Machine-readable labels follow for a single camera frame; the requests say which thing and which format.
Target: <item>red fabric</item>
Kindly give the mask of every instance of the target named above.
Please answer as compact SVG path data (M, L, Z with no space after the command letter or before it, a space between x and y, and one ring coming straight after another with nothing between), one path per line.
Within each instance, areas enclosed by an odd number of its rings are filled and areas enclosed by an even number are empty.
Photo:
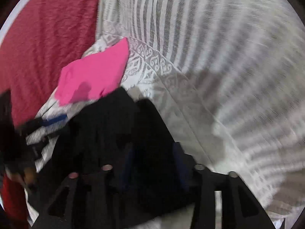
M30 0L18 15L0 47L0 92L11 89L15 125L36 115L60 70L93 44L97 5L98 0ZM25 222L23 189L7 178L4 183L8 216Z

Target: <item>black fabric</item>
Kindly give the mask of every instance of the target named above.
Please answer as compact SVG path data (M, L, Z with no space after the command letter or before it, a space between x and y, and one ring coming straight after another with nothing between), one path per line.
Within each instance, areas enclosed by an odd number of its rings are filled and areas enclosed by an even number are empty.
M40 211L71 172L97 172L112 163L130 135L137 106L123 88L85 107L61 130L52 158L38 173L29 203Z
M11 92L0 95L0 188L3 184L4 164L21 155L22 145L26 144L15 132L12 120Z
M135 103L119 88L85 107L61 130L29 203L40 212L69 173L94 173L111 164L116 190L135 194L131 200L150 214L170 212L187 203L173 144L152 102Z
M0 228L1 229L11 229L10 221L8 220L2 206L0 205Z

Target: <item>striped fabric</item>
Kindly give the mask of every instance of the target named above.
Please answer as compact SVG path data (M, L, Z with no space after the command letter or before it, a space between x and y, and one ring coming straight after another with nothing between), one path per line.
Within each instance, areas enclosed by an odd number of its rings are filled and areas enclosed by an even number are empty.
M305 28L287 0L100 0L84 55L122 37L122 85L186 153L238 172L273 220L304 207Z

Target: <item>red bedspread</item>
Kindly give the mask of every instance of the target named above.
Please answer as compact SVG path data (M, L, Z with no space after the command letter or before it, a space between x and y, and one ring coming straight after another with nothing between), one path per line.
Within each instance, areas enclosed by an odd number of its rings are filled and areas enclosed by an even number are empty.
M15 125L36 115L61 68L93 44L97 5L98 0L30 0L18 15L0 48L0 92L11 89ZM2 198L8 215L25 222L21 186L5 180Z

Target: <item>metal rivet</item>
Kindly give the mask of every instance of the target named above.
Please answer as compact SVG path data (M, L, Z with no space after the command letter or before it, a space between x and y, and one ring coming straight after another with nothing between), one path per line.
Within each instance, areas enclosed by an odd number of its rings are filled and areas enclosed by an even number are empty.
M76 172L70 173L70 174L69 174L69 178L70 178L70 179L78 178L78 173L76 173Z
M196 164L194 168L195 168L195 170L204 170L205 169L205 167L202 164Z
M102 167L102 170L104 170L104 171L112 170L112 165L110 165L110 164L105 164L105 165Z
M238 174L235 171L230 171L229 176L236 178L236 177L238 177Z

